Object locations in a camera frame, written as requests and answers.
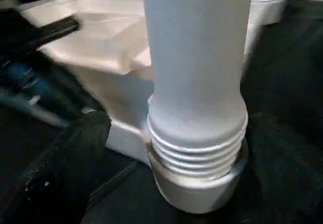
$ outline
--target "blurry object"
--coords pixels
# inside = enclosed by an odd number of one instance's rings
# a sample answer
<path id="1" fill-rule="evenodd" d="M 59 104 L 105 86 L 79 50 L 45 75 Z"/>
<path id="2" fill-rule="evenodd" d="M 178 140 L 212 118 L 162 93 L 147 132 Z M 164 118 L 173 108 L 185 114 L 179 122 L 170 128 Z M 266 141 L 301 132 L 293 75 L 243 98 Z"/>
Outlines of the blurry object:
<path id="1" fill-rule="evenodd" d="M 242 76 L 248 68 L 249 58 L 253 53 L 253 49 L 258 41 L 261 34 L 261 28 L 265 23 L 267 16 L 267 8 L 258 6 L 257 4 L 251 3 L 250 14 L 248 20 L 246 42 L 244 46 L 244 59 L 242 66 Z"/>
<path id="2" fill-rule="evenodd" d="M 16 94 L 3 94 L 3 102 L 11 102 L 13 107 L 29 112 L 39 119 L 64 126 L 64 121 L 80 117 L 86 108 L 86 111 L 103 110 L 100 104 L 76 83 L 71 74 L 60 70 L 59 66 L 51 66 L 52 62 L 47 58 L 36 56 L 35 50 L 39 46 L 77 29 L 78 24 L 73 18 L 65 18 L 36 28 L 14 10 L 1 11 L 1 14 L 1 23 L 6 25 L 1 30 L 1 80 L 5 83 L 7 78 L 17 89 Z M 59 118 L 62 119 L 62 123 L 57 123 Z"/>

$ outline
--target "cylindrical base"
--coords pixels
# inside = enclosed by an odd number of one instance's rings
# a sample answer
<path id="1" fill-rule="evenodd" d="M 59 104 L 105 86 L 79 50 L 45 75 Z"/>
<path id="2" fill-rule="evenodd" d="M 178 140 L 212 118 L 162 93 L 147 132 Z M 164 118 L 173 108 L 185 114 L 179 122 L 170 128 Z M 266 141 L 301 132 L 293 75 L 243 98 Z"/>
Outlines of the cylindrical base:
<path id="1" fill-rule="evenodd" d="M 227 175 L 220 179 L 197 179 L 165 168 L 151 145 L 147 151 L 160 193 L 174 207 L 194 214 L 217 210 L 228 202 L 248 159 L 248 146 L 244 141 L 240 156 Z"/>
<path id="2" fill-rule="evenodd" d="M 287 0 L 269 2 L 269 3 L 251 3 L 251 7 L 259 11 L 265 11 L 262 25 L 271 25 L 280 22 Z"/>

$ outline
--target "black fabric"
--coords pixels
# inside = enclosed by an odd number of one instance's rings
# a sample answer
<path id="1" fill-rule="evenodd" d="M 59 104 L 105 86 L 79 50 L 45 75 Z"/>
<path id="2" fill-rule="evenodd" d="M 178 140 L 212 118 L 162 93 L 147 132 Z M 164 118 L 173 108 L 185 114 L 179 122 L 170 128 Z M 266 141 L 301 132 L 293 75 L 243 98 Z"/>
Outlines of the black fabric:
<path id="1" fill-rule="evenodd" d="M 249 124 L 253 165 L 266 223 L 323 221 L 323 152 L 283 121 L 262 114 Z"/>
<path id="2" fill-rule="evenodd" d="M 60 131 L 32 116 L 0 107 L 0 199 Z"/>
<path id="3" fill-rule="evenodd" d="M 3 197 L 3 223 L 79 223 L 110 126 L 107 114 L 98 112 L 68 126 Z"/>
<path id="4" fill-rule="evenodd" d="M 323 5 L 291 2 L 263 28 L 241 89 L 250 115 L 271 113 L 323 147 Z"/>

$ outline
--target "white base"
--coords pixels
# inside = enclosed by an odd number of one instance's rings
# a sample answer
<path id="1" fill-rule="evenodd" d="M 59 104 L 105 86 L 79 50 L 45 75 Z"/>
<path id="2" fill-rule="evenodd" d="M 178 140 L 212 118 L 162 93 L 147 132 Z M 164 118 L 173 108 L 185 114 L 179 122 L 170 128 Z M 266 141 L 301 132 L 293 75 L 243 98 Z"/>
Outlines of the white base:
<path id="1" fill-rule="evenodd" d="M 143 134 L 143 131 L 112 120 L 106 147 L 137 159 L 149 166 L 150 162 L 146 152 L 146 145 L 149 141 L 150 139 Z"/>
<path id="2" fill-rule="evenodd" d="M 169 204 L 194 214 L 217 210 L 229 201 L 248 159 L 248 146 L 244 142 L 240 158 L 230 173 L 216 180 L 196 179 L 174 174 L 156 160 L 158 156 L 151 145 L 147 150 L 160 193 Z"/>
<path id="3" fill-rule="evenodd" d="M 270 25 L 281 20 L 286 3 L 287 0 L 268 3 L 251 3 L 251 7 L 257 7 L 260 11 L 266 11 L 262 19 L 262 25 Z"/>
<path id="4" fill-rule="evenodd" d="M 250 14 L 246 35 L 246 43 L 244 46 L 244 67 L 243 72 L 246 70 L 246 62 L 249 56 L 253 52 L 253 48 L 259 38 L 261 27 L 267 19 L 267 7 L 261 6 L 259 4 L 250 5 Z"/>

